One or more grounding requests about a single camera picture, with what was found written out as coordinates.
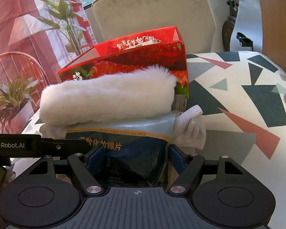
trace red box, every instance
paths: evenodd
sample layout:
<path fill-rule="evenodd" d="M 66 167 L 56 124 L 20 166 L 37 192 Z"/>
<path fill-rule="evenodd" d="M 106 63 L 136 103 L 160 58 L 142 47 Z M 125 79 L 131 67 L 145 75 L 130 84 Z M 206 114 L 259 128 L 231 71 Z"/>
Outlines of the red box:
<path fill-rule="evenodd" d="M 96 78 L 161 65 L 177 77 L 175 94 L 188 98 L 188 72 L 183 39 L 177 27 L 134 33 L 97 44 L 58 71 L 62 81 Z"/>

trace beige chair backrest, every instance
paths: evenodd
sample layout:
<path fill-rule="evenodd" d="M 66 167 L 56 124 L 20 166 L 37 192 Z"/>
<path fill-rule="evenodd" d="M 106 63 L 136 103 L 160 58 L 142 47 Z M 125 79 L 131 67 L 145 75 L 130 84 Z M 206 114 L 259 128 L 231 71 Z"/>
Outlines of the beige chair backrest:
<path fill-rule="evenodd" d="M 210 52 L 215 19 L 208 0 L 95 0 L 104 40 L 177 26 L 187 54 Z"/>

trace white fluffy roll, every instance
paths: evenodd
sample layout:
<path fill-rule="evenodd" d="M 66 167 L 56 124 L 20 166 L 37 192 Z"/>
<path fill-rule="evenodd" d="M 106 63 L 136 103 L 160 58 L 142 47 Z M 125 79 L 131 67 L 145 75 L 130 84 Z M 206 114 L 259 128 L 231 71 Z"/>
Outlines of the white fluffy roll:
<path fill-rule="evenodd" d="M 176 77 L 162 67 L 66 81 L 44 89 L 40 119 L 51 125 L 154 117 L 168 113 Z"/>

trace tablecloth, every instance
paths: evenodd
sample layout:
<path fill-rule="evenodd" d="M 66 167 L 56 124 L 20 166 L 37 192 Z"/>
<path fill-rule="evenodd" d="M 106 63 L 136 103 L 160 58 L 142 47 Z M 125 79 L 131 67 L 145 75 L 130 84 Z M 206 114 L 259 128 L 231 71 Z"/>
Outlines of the tablecloth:
<path fill-rule="evenodd" d="M 207 139 L 196 152 L 228 155 L 276 198 L 269 222 L 286 229 L 286 73 L 257 52 L 187 55 L 190 98 L 203 110 Z M 38 112 L 23 133 L 38 133 Z"/>

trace metal screw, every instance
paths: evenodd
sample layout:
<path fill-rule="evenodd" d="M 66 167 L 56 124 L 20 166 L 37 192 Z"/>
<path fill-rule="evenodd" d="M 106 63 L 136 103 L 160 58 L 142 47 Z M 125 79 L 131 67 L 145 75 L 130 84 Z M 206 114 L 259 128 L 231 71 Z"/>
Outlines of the metal screw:
<path fill-rule="evenodd" d="M 182 186 L 173 186 L 170 188 L 170 190 L 176 194 L 181 194 L 181 193 L 185 192 L 185 188 Z"/>
<path fill-rule="evenodd" d="M 97 194 L 102 191 L 102 188 L 99 186 L 90 186 L 87 188 L 87 192 L 91 194 Z"/>

